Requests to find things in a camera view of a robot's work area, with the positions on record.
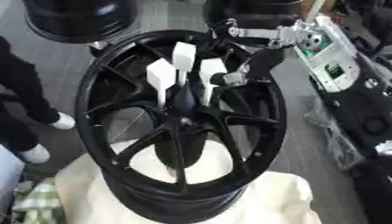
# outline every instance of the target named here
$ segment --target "person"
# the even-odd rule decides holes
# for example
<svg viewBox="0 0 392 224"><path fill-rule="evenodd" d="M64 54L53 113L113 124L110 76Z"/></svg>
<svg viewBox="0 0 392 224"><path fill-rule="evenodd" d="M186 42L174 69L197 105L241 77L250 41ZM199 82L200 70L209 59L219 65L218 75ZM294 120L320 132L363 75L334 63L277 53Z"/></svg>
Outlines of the person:
<svg viewBox="0 0 392 224"><path fill-rule="evenodd" d="M17 96L32 120L59 130L74 127L75 121L71 116L58 112L44 98L35 66L14 55L10 43L3 37L0 37L0 69L0 85ZM0 100L1 148L19 154L31 164L43 164L50 158L49 151L39 143L31 129L14 118Z"/></svg>

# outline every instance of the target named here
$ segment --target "black wheel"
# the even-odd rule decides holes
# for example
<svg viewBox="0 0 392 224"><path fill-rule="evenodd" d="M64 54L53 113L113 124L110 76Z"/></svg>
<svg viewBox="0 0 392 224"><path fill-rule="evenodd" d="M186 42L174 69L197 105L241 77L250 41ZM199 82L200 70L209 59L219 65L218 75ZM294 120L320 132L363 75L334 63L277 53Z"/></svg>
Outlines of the black wheel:
<svg viewBox="0 0 392 224"><path fill-rule="evenodd" d="M251 66L248 85L217 87L211 105L201 105L201 60L223 58L227 69L234 71L251 56L237 45L208 40L195 31L154 31L126 39L106 49L80 85L75 114L89 154L102 168L113 194L126 207L154 221L194 223L224 212L266 171L284 140L284 99L269 73L258 73ZM159 108L156 91L145 79L146 66L160 58L170 61L178 41L198 47L196 65L188 84L169 89L166 107ZM151 128L131 146L115 152L108 140L108 126L111 116L122 109L141 109ZM251 149L244 150L236 142L231 126L244 127ZM210 133L227 148L233 169L223 177L189 184L186 167L198 162ZM131 167L130 160L151 145L159 160L175 171L175 183L145 176Z"/></svg>

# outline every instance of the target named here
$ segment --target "screw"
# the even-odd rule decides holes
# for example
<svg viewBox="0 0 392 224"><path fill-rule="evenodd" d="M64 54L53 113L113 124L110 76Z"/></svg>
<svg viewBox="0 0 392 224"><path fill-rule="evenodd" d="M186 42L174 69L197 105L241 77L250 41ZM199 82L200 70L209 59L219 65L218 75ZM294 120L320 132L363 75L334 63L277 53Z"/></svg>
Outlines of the screw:
<svg viewBox="0 0 392 224"><path fill-rule="evenodd" d="M187 118L187 117L182 117L182 118L181 118L181 123L182 123L183 125L186 125L186 126L191 126L191 125L193 125L193 122L191 121L191 119L189 119L189 118Z"/></svg>

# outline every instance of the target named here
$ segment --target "rim lip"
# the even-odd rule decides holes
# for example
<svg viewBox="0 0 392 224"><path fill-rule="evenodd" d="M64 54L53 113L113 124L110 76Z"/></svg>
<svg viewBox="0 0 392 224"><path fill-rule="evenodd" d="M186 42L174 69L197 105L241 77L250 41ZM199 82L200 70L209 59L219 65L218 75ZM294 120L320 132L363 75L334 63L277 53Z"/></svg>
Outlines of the rim lip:
<svg viewBox="0 0 392 224"><path fill-rule="evenodd" d="M206 35L205 33L202 32L197 32L197 31L188 31L188 30L170 30L170 31L152 31L152 32L146 32L143 34L139 34L130 38L126 38L119 43L116 43L108 49L104 51L101 57L99 57L87 70L87 73L83 77L79 91L77 94L76 98L76 107L75 107L75 116L76 116L76 121L77 121L77 129L80 133L80 137L85 144L88 153L91 155L93 160L101 167L101 169L106 172L108 175L111 175L114 179L119 181L119 183L124 184L126 186L131 187L132 189L135 189L136 191L143 193L143 194L155 194L156 197L173 197L174 199L177 200L184 200L184 201L195 201L195 200L210 200L211 198L219 198L224 195L229 195L233 192L238 191L238 189L243 188L244 186L247 186L251 181L253 181L255 178L263 174L268 167L272 164L272 162L275 160L278 152L280 151L280 148L283 144L284 137L285 137L285 132L286 132L286 107L284 103L284 98L282 95L282 92L278 85L276 84L275 80L270 76L270 74L266 74L267 76L270 76L272 80L272 84L270 87L273 89L273 91L270 91L273 95L273 97L276 100L276 104L278 106L278 110L276 111L278 114L279 118L279 125L280 127L277 129L276 134L274 135L274 140L272 143L269 145L268 149L265 149L264 156L257 158L258 159L258 167L256 171L252 171L250 173L247 173L246 178L242 178L241 181L236 181L235 185L225 185L224 187L221 187L219 189L216 189L217 187L214 187L216 185L216 181L211 181L207 182L207 184L199 184L199 185L190 185L190 186L198 186L194 188L195 190L191 195L187 194L179 194L178 192L171 192L171 191L166 191L167 189L170 188L158 188L156 185L147 185L146 182L148 181L154 181L155 183L160 183L160 186L169 186L172 187L170 184L164 184L164 182L155 180L153 178L148 178L145 177L143 174L140 174L138 172L134 173L136 174L135 178L130 178L129 175L126 175L124 171L119 172L119 169L112 165L109 160L104 156L102 153L102 145L100 145L97 141L95 141L95 135L93 131L91 130L91 125L89 123L89 120L86 118L84 115L85 111L88 109L88 102L90 95L89 93L91 92L91 89L95 83L96 77L98 76L98 71L100 64L102 63L109 63L122 53L125 53L130 49L130 45L132 43L135 43L140 40L145 40L145 39L159 39L160 37L164 35L172 35L175 37L186 37L186 36L199 36L202 37ZM242 50L240 47L236 46L233 43L228 43L229 45L232 45L236 51L239 51L239 53L246 53L249 54L248 52ZM209 192L203 192L203 188L208 188Z"/></svg>

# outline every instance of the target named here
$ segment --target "metal rod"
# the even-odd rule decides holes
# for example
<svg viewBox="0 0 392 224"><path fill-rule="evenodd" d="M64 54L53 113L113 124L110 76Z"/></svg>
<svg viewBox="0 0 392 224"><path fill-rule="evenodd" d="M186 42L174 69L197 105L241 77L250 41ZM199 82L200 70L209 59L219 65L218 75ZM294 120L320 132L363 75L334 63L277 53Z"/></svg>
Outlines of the metal rod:
<svg viewBox="0 0 392 224"><path fill-rule="evenodd" d="M314 4L311 7L311 10L309 11L309 14L305 20L306 23L312 23L316 19L317 15L320 13L321 8L323 7L325 2L326 0L314 1Z"/></svg>

